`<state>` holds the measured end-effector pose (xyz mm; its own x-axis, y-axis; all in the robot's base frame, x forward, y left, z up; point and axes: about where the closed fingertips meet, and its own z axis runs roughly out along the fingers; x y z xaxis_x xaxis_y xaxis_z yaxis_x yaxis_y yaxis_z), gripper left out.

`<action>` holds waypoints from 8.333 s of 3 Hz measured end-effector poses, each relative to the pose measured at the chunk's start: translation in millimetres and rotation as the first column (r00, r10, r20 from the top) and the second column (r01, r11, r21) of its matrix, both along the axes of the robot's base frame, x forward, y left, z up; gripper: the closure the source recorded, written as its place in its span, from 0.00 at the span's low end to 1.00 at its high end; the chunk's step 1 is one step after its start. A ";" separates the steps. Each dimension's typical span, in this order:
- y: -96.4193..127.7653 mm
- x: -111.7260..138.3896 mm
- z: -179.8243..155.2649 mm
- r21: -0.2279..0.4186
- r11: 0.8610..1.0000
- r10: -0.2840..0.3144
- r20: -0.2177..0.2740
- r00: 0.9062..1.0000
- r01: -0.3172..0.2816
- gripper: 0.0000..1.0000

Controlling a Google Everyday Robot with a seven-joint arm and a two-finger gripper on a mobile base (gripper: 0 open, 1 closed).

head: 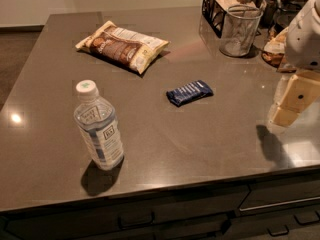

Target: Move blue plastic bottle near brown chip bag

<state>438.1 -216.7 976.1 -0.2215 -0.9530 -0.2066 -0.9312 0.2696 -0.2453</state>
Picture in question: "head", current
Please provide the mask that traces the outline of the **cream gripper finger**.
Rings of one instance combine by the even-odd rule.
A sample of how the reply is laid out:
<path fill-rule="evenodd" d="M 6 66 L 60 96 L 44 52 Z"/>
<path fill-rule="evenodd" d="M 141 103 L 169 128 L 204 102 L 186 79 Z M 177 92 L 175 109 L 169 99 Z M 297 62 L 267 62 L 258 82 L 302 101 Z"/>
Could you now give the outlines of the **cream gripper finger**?
<path fill-rule="evenodd" d="M 286 91 L 278 105 L 270 108 L 270 121 L 289 127 L 320 96 L 320 73 L 296 71 L 291 75 Z"/>
<path fill-rule="evenodd" d="M 287 88 L 287 85 L 288 85 L 288 82 L 290 80 L 291 76 L 290 75 L 282 75 L 279 82 L 278 82 L 278 85 L 276 87 L 276 91 L 275 91 L 275 94 L 274 94 L 274 104 L 275 105 L 278 105 L 286 91 L 286 88 Z"/>

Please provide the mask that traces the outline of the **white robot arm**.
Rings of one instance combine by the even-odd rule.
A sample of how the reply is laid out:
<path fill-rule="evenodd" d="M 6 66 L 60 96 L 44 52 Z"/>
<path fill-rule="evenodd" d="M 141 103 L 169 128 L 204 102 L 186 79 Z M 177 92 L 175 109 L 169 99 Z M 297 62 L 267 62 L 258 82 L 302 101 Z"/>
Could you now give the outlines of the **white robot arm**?
<path fill-rule="evenodd" d="M 320 0 L 308 0 L 288 26 L 285 58 L 296 68 L 278 83 L 269 120 L 290 126 L 320 96 Z"/>

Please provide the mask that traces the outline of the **snack plate behind arm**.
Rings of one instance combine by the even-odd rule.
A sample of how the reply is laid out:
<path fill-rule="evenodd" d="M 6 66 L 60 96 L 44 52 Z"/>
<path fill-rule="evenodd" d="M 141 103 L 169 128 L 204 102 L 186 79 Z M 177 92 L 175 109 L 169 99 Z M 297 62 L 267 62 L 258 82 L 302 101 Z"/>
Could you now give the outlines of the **snack plate behind arm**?
<path fill-rule="evenodd" d="M 275 29 L 269 31 L 269 40 L 262 49 L 261 57 L 269 65 L 279 67 L 285 54 L 285 41 L 288 28 L 279 33 Z"/>

